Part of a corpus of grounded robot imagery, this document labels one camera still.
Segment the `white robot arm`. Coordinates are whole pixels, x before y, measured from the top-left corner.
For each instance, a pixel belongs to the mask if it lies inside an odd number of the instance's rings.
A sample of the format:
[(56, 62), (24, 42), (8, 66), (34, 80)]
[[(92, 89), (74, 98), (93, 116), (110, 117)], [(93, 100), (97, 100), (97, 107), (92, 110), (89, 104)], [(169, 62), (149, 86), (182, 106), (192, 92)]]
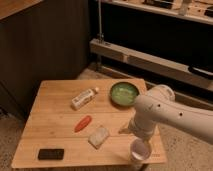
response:
[(163, 123), (213, 144), (213, 111), (177, 103), (174, 91), (166, 85), (138, 95), (134, 109), (134, 116), (120, 128), (120, 134), (133, 133), (149, 141), (157, 124)]

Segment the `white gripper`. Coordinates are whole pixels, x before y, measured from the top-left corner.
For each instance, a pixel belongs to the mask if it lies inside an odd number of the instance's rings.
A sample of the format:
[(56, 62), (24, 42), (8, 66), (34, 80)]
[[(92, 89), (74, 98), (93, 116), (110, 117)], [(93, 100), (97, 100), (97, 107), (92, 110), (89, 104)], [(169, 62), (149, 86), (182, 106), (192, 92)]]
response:
[(154, 135), (156, 123), (150, 119), (136, 120), (132, 118), (129, 125), (124, 124), (118, 131), (119, 134), (130, 134), (131, 132), (142, 140), (150, 140)]

